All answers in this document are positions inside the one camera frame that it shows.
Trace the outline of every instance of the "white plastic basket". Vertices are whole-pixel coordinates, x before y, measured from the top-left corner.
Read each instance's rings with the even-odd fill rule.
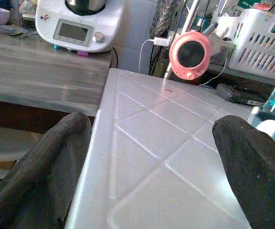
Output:
[[[247,9],[239,17],[221,16],[216,34],[229,37],[234,50],[228,67],[275,79],[275,14]]]

